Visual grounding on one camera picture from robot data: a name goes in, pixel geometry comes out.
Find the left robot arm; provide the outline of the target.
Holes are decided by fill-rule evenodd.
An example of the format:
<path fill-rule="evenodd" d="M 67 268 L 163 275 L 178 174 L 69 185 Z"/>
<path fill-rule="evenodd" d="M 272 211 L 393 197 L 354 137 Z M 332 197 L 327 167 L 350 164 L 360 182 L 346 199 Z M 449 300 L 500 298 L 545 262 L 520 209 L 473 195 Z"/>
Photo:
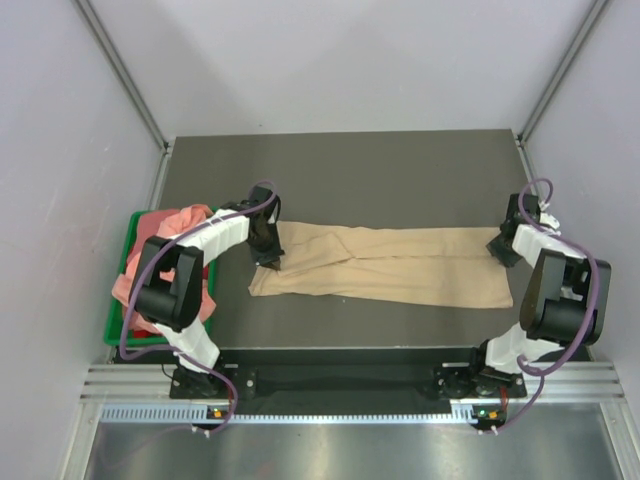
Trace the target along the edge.
<path fill-rule="evenodd" d="M 284 250 L 277 221 L 281 200 L 271 183 L 255 185 L 246 200 L 228 202 L 213 216 L 172 238 L 149 237 L 141 250 L 125 319 L 137 313 L 153 324 L 177 357 L 170 396 L 214 398 L 227 388 L 220 349 L 200 312 L 206 267 L 229 249 L 246 243 L 252 262 L 278 271 Z"/>

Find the beige t shirt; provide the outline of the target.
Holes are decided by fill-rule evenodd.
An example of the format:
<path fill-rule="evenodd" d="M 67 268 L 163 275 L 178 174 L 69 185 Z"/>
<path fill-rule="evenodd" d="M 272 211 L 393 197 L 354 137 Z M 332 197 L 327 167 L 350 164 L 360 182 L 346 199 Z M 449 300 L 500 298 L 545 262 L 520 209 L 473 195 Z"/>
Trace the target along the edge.
<path fill-rule="evenodd" d="M 504 309 L 507 273 L 486 245 L 495 227 L 370 229 L 281 222 L 285 254 L 260 267 L 254 297 L 338 295 L 416 305 Z"/>

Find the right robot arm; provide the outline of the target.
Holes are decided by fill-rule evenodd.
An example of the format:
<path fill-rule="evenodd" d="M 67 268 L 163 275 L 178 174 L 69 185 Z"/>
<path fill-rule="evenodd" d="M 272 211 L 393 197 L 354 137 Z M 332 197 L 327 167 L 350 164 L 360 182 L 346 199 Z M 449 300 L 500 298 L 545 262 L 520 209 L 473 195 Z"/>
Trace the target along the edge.
<path fill-rule="evenodd" d="M 582 345 L 599 340 L 612 273 L 609 262 L 591 261 L 562 240 L 559 223 L 532 194 L 510 196 L 499 234 L 486 248 L 507 268 L 526 261 L 532 274 L 517 323 L 474 350 L 466 380 L 480 396 L 516 389 L 526 361 L 560 350 L 572 354 L 576 338 Z"/>

